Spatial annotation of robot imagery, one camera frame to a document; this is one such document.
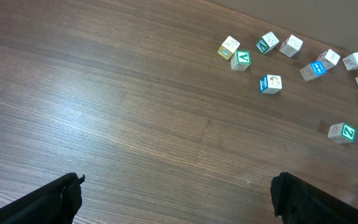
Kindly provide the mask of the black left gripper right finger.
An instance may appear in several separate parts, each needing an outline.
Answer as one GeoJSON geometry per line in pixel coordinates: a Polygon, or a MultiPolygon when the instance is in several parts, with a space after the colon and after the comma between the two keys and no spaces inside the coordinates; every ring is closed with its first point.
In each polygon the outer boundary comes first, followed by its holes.
{"type": "Polygon", "coordinates": [[[284,224],[358,224],[358,209],[289,172],[272,179],[270,194],[284,224]]]}

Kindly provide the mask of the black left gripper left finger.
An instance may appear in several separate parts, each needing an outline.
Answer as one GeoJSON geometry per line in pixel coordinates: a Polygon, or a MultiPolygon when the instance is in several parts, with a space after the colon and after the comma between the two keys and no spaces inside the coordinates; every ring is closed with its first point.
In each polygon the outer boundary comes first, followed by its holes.
{"type": "Polygon", "coordinates": [[[0,208],[0,223],[72,223],[82,206],[85,176],[67,173],[0,208]]]}

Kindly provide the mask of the wooden block blue H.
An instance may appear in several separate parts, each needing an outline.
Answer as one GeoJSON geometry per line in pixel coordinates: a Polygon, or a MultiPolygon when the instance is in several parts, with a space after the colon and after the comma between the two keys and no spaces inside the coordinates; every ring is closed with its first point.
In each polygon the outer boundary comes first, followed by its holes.
{"type": "Polygon", "coordinates": [[[324,75],[326,73],[326,69],[322,62],[315,61],[302,68],[300,72],[305,81],[310,81],[324,75]]]}

